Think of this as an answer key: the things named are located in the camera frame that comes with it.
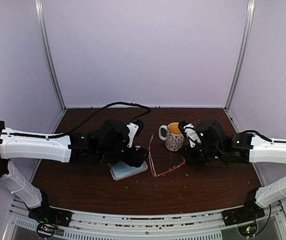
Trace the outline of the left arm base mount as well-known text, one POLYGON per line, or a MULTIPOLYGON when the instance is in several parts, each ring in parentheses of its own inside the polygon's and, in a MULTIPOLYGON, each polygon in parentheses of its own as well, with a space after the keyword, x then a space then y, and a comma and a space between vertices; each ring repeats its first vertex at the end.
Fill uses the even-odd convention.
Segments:
POLYGON ((72 212, 57 208, 40 210, 27 208, 27 210, 28 217, 38 223, 36 233, 42 239, 53 237, 59 227, 68 227, 72 218, 72 212))

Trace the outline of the rose gold wire glasses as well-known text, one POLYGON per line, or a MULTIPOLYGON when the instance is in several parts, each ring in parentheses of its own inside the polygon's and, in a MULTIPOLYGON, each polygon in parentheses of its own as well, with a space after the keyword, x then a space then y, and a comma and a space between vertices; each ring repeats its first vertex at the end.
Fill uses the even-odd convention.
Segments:
POLYGON ((154 178, 164 177, 168 174, 176 172, 178 169, 186 165, 186 160, 184 157, 181 157, 180 162, 167 163, 167 159, 162 159, 157 156, 154 156, 154 149, 152 144, 154 142, 154 134, 151 135, 148 143, 148 163, 150 167, 150 172, 154 178))

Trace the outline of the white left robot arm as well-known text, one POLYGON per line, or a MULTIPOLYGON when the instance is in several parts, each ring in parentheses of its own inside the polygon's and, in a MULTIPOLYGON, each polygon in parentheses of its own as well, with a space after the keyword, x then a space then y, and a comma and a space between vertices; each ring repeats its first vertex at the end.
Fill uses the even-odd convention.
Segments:
POLYGON ((113 179, 119 180, 148 169, 148 150, 134 144, 143 128, 140 120, 129 124, 107 120, 93 132, 48 135, 17 131, 0 121, 0 181, 42 221, 50 222, 55 212, 46 194, 28 182, 11 160, 42 159, 92 166, 107 163, 113 179))

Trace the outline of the light blue cleaning cloth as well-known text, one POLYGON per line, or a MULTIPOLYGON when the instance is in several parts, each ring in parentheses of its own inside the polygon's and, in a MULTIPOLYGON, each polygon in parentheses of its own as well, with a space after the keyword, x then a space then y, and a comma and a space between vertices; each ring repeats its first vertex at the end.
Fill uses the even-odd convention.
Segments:
POLYGON ((111 167, 111 172, 116 179, 124 178, 143 170, 145 170, 144 165, 141 165, 140 167, 134 167, 129 166, 123 162, 119 162, 111 167))

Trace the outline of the pink glasses case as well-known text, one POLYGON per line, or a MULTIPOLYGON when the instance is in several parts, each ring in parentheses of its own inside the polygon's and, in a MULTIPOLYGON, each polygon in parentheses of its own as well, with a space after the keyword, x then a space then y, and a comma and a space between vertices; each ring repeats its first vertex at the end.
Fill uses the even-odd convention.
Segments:
POLYGON ((145 148, 139 145, 131 148, 123 147, 118 154, 117 161, 108 164, 113 180, 123 180, 148 170, 146 163, 148 150, 145 148))

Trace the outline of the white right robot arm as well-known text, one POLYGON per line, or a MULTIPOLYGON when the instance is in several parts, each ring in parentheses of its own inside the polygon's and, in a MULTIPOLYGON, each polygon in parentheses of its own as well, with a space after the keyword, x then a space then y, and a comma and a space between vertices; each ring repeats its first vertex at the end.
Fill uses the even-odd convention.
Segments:
MULTIPOLYGON (((194 126, 181 121, 178 128, 188 140, 179 149, 188 165, 219 161, 229 164, 278 163, 286 164, 286 139, 268 138, 255 130, 245 130, 228 136, 217 120, 206 120, 194 126)), ((242 220, 249 221, 258 207, 286 198, 286 176, 247 194, 246 205, 239 210, 242 220)))

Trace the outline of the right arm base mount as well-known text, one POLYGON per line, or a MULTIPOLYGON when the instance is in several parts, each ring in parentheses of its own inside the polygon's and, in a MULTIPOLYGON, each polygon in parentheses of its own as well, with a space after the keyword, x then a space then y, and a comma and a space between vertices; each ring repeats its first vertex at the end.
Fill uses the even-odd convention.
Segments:
POLYGON ((242 237, 254 237, 258 233, 257 220, 265 216, 265 211, 256 205, 224 210, 222 218, 225 226, 237 226, 242 237))

